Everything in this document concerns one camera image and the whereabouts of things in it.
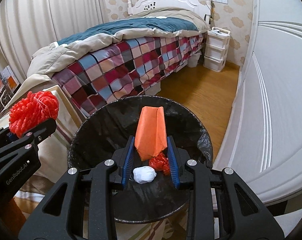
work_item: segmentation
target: metal bolt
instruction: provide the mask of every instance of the metal bolt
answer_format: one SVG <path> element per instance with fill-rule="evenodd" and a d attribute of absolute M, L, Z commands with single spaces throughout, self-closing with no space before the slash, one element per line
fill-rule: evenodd
<path fill-rule="evenodd" d="M 227 173 L 227 174 L 229 174 L 229 175 L 231 175 L 231 174 L 233 174 L 233 169 L 231 169 L 231 168 L 225 168 L 224 172 Z"/>
<path fill-rule="evenodd" d="M 195 160 L 188 160 L 187 164 L 189 164 L 190 166 L 195 166 L 196 165 L 196 161 Z"/>
<path fill-rule="evenodd" d="M 106 161 L 104 162 L 104 164 L 105 164 L 106 166 L 111 166 L 111 165 L 114 164 L 114 160 L 111 160 L 111 159 L 106 160 Z"/>
<path fill-rule="evenodd" d="M 73 175 L 73 174 L 77 173 L 77 171 L 78 171 L 77 168 L 70 168 L 68 170 L 68 173 L 71 174 L 71 175 Z"/>

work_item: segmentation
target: checkered bed skirt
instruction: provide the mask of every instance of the checkered bed skirt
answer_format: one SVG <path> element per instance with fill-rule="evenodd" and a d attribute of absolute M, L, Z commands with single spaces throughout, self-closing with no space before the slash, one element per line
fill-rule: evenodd
<path fill-rule="evenodd" d="M 52 79 L 90 116 L 107 103 L 154 86 L 198 51 L 202 41 L 203 34 L 123 40 L 86 54 Z"/>

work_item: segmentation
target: black plastic bag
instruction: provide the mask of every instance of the black plastic bag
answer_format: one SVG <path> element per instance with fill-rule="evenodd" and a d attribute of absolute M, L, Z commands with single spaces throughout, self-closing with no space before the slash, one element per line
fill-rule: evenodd
<path fill-rule="evenodd" d="M 71 143 L 69 168 L 93 168 L 111 158 L 115 150 L 124 148 L 129 136 L 136 133 L 144 106 L 163 106 L 167 135 L 172 135 L 176 146 L 187 150 L 191 158 L 212 168 L 212 144 L 200 120 L 179 103 L 156 96 L 119 99 L 88 117 Z M 133 168 L 148 165 L 135 154 Z M 113 196 L 114 217 L 128 224 L 159 221 L 183 208 L 188 198 L 188 190 L 176 190 L 171 176 L 158 171 L 154 181 L 138 184 L 130 180 L 124 191 Z"/>

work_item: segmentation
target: orange folded paper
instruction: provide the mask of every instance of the orange folded paper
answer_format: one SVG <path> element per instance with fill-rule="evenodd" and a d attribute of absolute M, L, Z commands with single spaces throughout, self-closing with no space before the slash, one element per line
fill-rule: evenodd
<path fill-rule="evenodd" d="M 158 156 L 167 148 L 167 132 L 162 106 L 145 106 L 142 108 L 134 146 L 142 161 Z"/>

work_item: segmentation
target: curtain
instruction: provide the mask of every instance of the curtain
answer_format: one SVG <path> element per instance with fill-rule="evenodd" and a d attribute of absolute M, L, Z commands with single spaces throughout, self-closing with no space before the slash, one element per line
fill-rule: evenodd
<path fill-rule="evenodd" d="M 105 11 L 104 0 L 2 0 L 0 50 L 22 83 L 38 49 L 107 22 Z"/>

